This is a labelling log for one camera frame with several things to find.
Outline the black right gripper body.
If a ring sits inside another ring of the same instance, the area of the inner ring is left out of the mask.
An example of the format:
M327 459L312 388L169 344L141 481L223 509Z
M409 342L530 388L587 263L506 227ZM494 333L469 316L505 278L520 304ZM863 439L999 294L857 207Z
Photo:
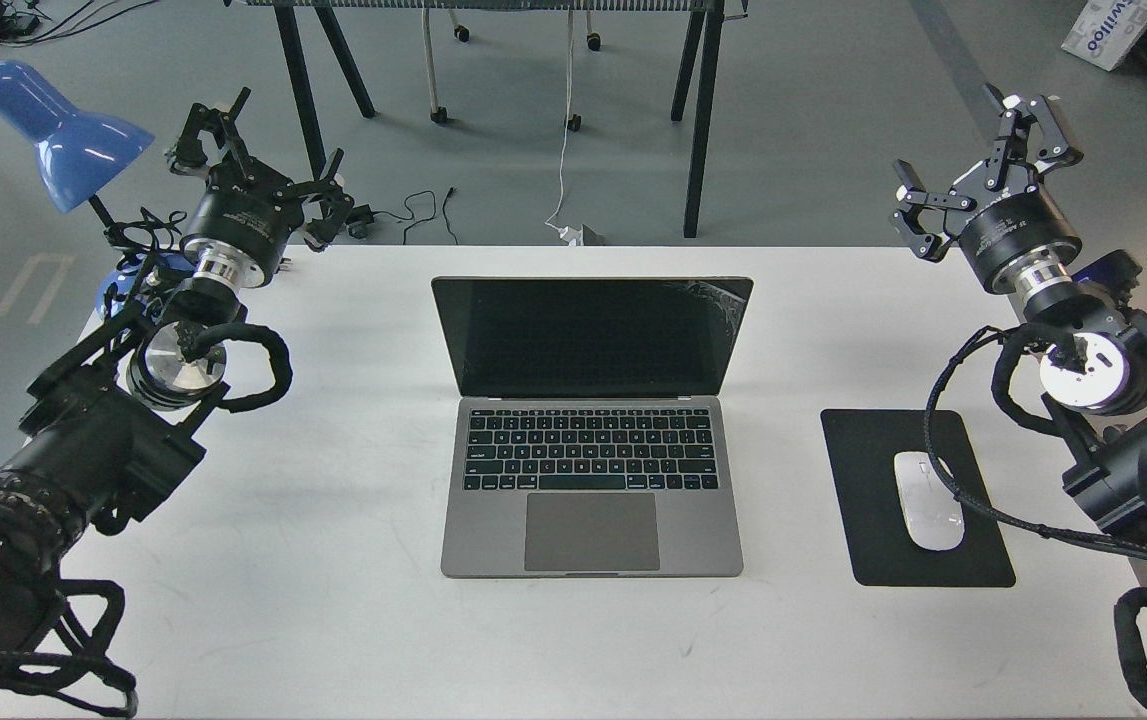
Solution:
M997 199L958 233L957 245L988 294L1015 292L1027 256L1053 256L1059 264L1080 255L1082 241L1048 191L1033 188Z

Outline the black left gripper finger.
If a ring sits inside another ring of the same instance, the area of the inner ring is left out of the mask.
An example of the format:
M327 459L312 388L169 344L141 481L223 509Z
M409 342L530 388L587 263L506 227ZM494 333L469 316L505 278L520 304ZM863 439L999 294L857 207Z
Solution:
M335 149L320 177L284 187L284 208L290 210L289 227L313 252L323 252L331 245L356 206L353 197L337 181L344 156L343 149ZM307 220L303 206L311 202L320 206L321 217Z
M237 133L235 119L250 96L250 88L241 87L229 109L208 108L194 102L184 130L174 146L166 151L169 170L175 177L216 179L253 179L253 159ZM209 163L202 135L211 136L218 154L217 163Z

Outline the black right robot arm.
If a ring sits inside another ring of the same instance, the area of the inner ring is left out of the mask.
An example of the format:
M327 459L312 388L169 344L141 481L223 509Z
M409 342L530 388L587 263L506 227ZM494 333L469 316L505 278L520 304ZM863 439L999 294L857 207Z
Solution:
M897 206L890 214L908 249L938 263L957 246L988 294L1016 297L1021 323L972 334L930 389L922 437L930 475L953 500L983 518L1085 550L1147 561L1147 313L1130 304L1140 265L1117 250L1071 273L1082 242L1052 199L1045 179L1080 163L1058 101L1021 97L984 85L998 115L986 156L949 190L929 191L907 161L896 161ZM994 509L960 486L935 447L931 418L954 370L975 351L1001 349L992 373L994 405L1019 426L1066 443L1072 468L1066 495L1094 530L1048 527ZM1137 616L1147 588L1114 603L1121 673L1147 711L1147 659Z

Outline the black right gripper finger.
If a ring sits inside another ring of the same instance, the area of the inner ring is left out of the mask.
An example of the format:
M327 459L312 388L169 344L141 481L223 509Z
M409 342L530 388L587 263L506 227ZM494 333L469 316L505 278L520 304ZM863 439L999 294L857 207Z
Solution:
M924 182L908 161L896 159L892 167L899 187L890 224L916 259L942 261L961 228L980 216L983 205L954 186L947 191L926 191Z
M951 186L953 195L975 201L1002 199L1039 190L1045 174L1084 159L1080 142L1066 124L1058 97L1002 95L994 85L984 94L999 114L992 149Z

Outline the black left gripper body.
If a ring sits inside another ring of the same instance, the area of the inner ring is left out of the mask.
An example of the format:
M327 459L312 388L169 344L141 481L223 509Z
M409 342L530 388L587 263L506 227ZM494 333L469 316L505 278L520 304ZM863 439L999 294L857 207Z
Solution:
M243 252L258 273L275 273L290 233L304 222L302 199L276 199L292 179L253 161L240 170L221 161L206 170L206 191L184 234L184 255L198 261L208 246L224 243Z

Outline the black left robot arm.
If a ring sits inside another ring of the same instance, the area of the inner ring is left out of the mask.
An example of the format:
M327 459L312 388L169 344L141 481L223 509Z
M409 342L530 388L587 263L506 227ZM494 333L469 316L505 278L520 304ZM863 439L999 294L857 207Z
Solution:
M156 510L206 455L195 432L209 414L262 409L291 386L288 345L248 322L237 294L271 282L292 233L329 246L354 202L341 150L305 182L253 158L235 127L248 96L193 105L169 155L206 183L181 246L189 277L148 288L163 250L145 246L120 310L29 388L26 443L0 468L0 691L136 715L136 679L108 656L124 590L69 579L61 562L88 529L114 537Z

